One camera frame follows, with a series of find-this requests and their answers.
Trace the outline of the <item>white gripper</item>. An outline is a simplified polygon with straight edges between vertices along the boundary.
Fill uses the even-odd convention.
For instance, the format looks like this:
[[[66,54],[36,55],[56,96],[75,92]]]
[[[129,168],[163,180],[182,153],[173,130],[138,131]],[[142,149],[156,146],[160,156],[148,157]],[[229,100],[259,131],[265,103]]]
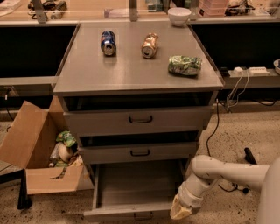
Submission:
[[[173,199],[170,217],[173,220],[181,220],[191,214],[196,214],[202,206],[202,201],[202,197],[195,196],[186,183],[182,183],[178,188],[178,195],[175,195]]]

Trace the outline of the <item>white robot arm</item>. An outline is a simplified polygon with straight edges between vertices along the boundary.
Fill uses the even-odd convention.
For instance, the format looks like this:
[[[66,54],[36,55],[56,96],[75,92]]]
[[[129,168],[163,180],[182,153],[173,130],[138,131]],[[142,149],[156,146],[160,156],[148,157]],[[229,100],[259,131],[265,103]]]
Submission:
[[[181,220],[201,208],[204,192],[219,179],[260,193],[256,224],[280,224],[280,158],[264,165],[226,163],[206,155],[194,157],[191,173],[173,199],[171,218]]]

